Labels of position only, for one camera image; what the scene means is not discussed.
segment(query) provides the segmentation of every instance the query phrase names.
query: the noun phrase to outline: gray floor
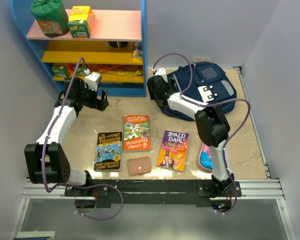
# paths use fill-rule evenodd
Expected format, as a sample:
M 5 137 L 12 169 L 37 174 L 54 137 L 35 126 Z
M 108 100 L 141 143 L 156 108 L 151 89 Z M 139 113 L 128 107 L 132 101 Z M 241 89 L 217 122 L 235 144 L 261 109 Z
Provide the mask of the gray floor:
M 118 209 L 94 209 L 105 217 Z M 125 204 L 108 221 L 74 214 L 70 199 L 31 200 L 22 231 L 56 231 L 57 240 L 286 240 L 275 200 L 239 200 L 222 217 L 192 205 Z

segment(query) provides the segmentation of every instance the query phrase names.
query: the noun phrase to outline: shelf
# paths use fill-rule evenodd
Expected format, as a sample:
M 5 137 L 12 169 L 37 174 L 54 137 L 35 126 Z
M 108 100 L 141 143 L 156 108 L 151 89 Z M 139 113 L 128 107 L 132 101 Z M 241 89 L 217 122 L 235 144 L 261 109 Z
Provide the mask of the shelf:
M 70 15 L 71 9 L 66 9 L 66 12 Z M 36 20 L 26 38 L 29 40 L 141 42 L 141 11 L 93 10 L 93 13 L 95 20 L 91 37 L 88 39 L 74 39 L 70 32 L 54 38 L 47 37 Z
M 85 76 L 78 76 L 82 80 L 85 80 Z M 63 77 L 54 76 L 53 80 L 55 81 L 64 81 Z M 143 84 L 144 83 L 144 76 L 119 76 L 119 75 L 112 75 L 112 74 L 102 74 L 102 83 L 133 83 L 133 84 Z
M 103 41 L 50 41 L 42 62 L 76 64 L 84 57 L 87 64 L 142 65 L 142 59 L 132 58 L 133 49 L 133 42 L 123 48 L 114 48 Z

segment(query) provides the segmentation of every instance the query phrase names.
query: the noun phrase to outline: green bag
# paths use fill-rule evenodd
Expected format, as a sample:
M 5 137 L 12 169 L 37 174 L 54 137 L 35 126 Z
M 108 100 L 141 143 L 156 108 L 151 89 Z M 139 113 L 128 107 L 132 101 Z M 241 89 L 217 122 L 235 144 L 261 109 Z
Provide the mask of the green bag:
M 54 38 L 69 32 L 69 18 L 62 0 L 34 0 L 30 11 L 47 37 Z

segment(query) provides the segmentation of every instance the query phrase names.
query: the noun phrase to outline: purple book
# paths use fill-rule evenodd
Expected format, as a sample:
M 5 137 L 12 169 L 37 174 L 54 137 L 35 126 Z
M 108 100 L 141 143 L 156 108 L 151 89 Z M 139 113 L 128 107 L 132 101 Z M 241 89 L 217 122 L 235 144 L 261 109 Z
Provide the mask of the purple book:
M 183 171 L 185 169 L 189 133 L 165 131 L 157 166 Z

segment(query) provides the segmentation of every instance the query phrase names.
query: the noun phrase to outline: robotic arm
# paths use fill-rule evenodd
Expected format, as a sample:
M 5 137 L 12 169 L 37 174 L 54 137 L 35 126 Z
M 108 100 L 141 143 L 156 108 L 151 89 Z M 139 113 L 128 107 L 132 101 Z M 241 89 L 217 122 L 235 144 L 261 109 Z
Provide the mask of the robotic arm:
M 166 70 L 160 68 L 147 82 L 150 99 L 161 107 L 181 112 L 195 120 L 199 137 L 204 144 L 209 146 L 213 163 L 212 185 L 206 190 L 213 198 L 222 196 L 228 192 L 233 183 L 232 179 L 234 180 L 234 175 L 229 168 L 226 148 L 224 149 L 225 161 L 223 159 L 223 145 L 229 137 L 229 123 L 220 106 L 202 107 L 207 104 L 189 98 L 191 102 L 198 104 L 190 103 L 184 100 L 184 98 L 187 99 L 186 96 L 181 96 L 181 92 L 177 92 L 176 84 L 178 82 L 172 79 L 172 86 L 169 87 Z
M 71 80 L 64 80 L 65 93 L 69 90 L 68 98 L 64 104 L 62 112 L 59 115 L 63 104 L 61 92 L 58 100 L 54 104 L 54 113 L 52 119 L 35 144 L 27 144 L 24 149 L 25 160 L 28 168 L 29 178 L 33 184 L 43 183 L 41 157 L 46 136 L 49 136 L 45 154 L 49 156 L 50 162 L 45 163 L 45 174 L 47 183 L 60 183 L 68 185 L 82 186 L 89 184 L 91 176 L 88 171 L 70 168 L 68 159 L 63 151 L 62 144 L 66 138 L 68 130 L 83 106 L 99 111 L 105 110 L 109 105 L 107 100 L 107 91 L 102 90 L 101 99 L 97 98 L 98 83 L 102 77 L 99 73 L 92 72 L 85 77 L 84 81 L 75 78 L 72 86 Z M 49 128 L 54 124 L 50 135 Z

